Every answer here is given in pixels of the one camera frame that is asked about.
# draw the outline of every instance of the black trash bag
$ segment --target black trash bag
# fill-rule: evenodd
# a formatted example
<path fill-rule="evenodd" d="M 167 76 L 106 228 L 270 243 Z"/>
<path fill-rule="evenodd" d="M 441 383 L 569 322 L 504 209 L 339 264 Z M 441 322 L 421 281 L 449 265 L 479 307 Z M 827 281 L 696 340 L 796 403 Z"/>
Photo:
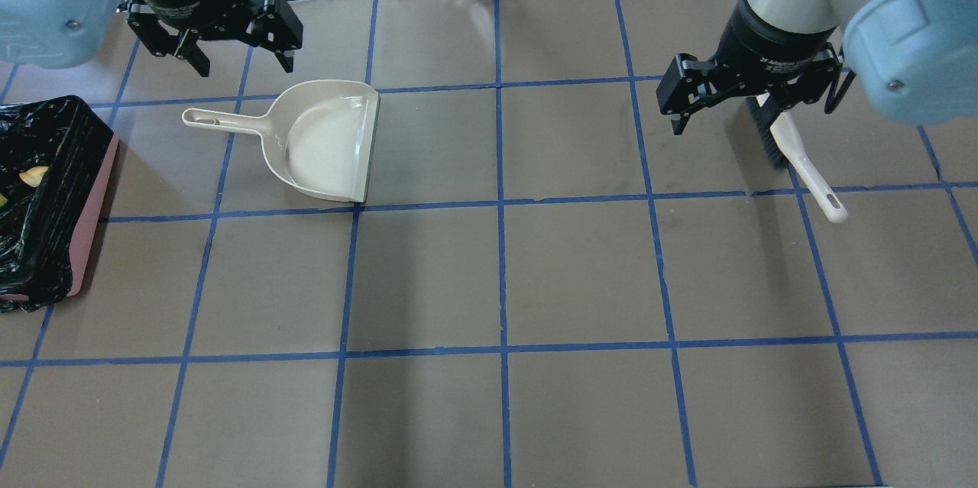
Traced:
<path fill-rule="evenodd" d="M 0 296 L 27 298 L 0 300 L 0 313 L 38 310 L 71 289 L 71 234 L 111 141 L 73 95 L 0 106 Z"/>

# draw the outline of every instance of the light blue joint cap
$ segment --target light blue joint cap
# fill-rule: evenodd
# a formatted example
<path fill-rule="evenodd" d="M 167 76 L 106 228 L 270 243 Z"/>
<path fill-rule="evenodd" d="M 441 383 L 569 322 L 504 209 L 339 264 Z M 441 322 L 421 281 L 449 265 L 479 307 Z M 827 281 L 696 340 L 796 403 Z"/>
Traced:
<path fill-rule="evenodd" d="M 92 59 L 118 0 L 0 0 L 0 60 L 44 68 Z"/>
<path fill-rule="evenodd" d="M 843 43 L 881 115 L 915 125 L 978 115 L 978 0 L 872 0 Z"/>

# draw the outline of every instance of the dustpan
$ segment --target dustpan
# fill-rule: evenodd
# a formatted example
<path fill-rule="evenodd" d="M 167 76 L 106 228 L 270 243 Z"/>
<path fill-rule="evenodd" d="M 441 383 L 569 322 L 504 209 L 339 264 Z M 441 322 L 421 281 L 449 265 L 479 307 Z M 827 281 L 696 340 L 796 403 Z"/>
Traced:
<path fill-rule="evenodd" d="M 377 90 L 358 81 L 314 80 L 288 88 L 266 115 L 188 108 L 183 122 L 257 135 L 268 168 L 296 191 L 363 202 L 380 99 Z"/>

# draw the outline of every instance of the dustpan handle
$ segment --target dustpan handle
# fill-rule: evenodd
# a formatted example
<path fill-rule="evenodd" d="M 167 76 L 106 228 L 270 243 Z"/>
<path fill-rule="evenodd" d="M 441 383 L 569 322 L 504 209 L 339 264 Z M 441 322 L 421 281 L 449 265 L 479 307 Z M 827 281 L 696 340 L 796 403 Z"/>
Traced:
<path fill-rule="evenodd" d="M 228 112 L 187 108 L 183 113 L 184 124 L 189 127 L 227 131 L 228 133 L 249 133 L 261 135 L 272 130 L 272 124 L 264 117 L 232 115 Z"/>

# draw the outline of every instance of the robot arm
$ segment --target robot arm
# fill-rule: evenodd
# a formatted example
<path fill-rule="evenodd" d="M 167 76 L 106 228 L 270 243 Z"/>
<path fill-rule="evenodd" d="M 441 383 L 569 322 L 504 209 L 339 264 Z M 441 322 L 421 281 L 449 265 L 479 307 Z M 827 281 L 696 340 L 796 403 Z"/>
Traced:
<path fill-rule="evenodd" d="M 709 60 L 675 57 L 660 111 L 678 135 L 731 97 L 769 92 L 769 116 L 817 102 L 842 68 L 827 42 L 839 24 L 846 60 L 885 116 L 919 124 L 978 113 L 978 0 L 737 0 Z"/>
<path fill-rule="evenodd" d="M 0 59 L 46 68 L 94 56 L 119 0 L 0 0 Z M 287 0 L 129 0 L 127 22 L 155 56 L 173 54 L 202 76 L 210 61 L 198 41 L 236 39 L 275 53 L 293 70 L 303 23 Z M 176 30 L 173 35 L 161 22 Z"/>

